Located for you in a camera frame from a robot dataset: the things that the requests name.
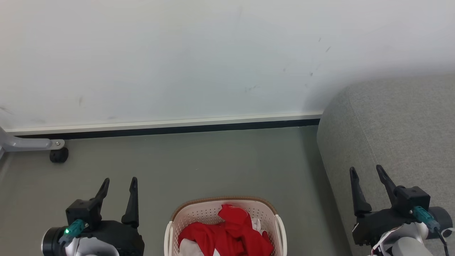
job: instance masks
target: gray sofa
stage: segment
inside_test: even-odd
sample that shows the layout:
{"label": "gray sofa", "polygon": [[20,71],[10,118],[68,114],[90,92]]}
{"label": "gray sofa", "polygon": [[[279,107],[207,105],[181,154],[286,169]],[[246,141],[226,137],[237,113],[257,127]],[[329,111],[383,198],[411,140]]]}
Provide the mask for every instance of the gray sofa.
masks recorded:
{"label": "gray sofa", "polygon": [[[354,166],[373,211],[390,207],[375,166],[397,185],[419,186],[431,195],[430,206],[445,208],[455,220],[455,75],[378,80],[341,91],[325,109],[318,146],[352,254],[369,255],[356,246],[349,180]],[[426,247],[443,256],[441,241]],[[455,254],[455,235],[448,238]]]}

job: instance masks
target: white cloth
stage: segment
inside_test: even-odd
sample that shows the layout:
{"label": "white cloth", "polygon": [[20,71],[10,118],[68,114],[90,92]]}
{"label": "white cloth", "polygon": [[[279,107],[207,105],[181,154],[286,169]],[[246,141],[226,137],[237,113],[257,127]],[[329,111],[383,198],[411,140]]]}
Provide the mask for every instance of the white cloth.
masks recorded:
{"label": "white cloth", "polygon": [[[204,256],[201,249],[196,242],[183,239],[180,243],[178,256]],[[220,256],[219,252],[215,249],[213,256]]]}
{"label": "white cloth", "polygon": [[261,231],[261,221],[259,219],[252,218],[251,225],[253,226],[253,229],[256,230],[257,232]]}

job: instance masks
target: red clothing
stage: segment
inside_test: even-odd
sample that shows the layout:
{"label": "red clothing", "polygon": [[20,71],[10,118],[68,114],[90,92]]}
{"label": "red clothing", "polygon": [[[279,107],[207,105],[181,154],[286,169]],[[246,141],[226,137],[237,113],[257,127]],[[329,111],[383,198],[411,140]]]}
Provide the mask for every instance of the red clothing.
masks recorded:
{"label": "red clothing", "polygon": [[273,245],[267,234],[263,237],[251,225],[248,212],[232,205],[222,205],[218,213],[225,222],[206,225],[191,223],[178,236],[197,242],[204,256],[213,256],[215,249],[220,256],[270,256]]}

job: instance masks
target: gray floor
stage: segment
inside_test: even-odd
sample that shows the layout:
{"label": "gray floor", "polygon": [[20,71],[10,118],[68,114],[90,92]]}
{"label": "gray floor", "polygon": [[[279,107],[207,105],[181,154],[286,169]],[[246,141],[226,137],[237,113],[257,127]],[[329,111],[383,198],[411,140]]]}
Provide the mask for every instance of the gray floor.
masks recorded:
{"label": "gray floor", "polygon": [[180,204],[223,195],[270,201],[284,221],[288,255],[349,255],[316,132],[309,126],[71,140],[64,164],[52,164],[49,152],[8,154],[0,173],[1,254],[40,255],[44,232],[66,225],[66,207],[93,197],[106,177],[101,214],[120,221],[136,176],[144,255],[163,254],[166,224]]}

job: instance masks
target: white plastic basket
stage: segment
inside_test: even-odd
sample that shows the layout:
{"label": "white plastic basket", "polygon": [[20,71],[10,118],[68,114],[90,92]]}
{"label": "white plastic basket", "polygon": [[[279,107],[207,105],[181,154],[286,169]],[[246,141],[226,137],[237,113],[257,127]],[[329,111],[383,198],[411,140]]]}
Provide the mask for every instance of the white plastic basket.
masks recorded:
{"label": "white plastic basket", "polygon": [[271,256],[286,256],[288,244],[283,221],[267,201],[250,197],[212,198],[190,201],[179,207],[172,216],[164,234],[164,256],[178,255],[178,235],[189,224],[201,222],[216,224],[223,219],[218,216],[221,205],[229,204],[243,208],[251,218],[261,220],[261,229],[267,231],[274,247]]}

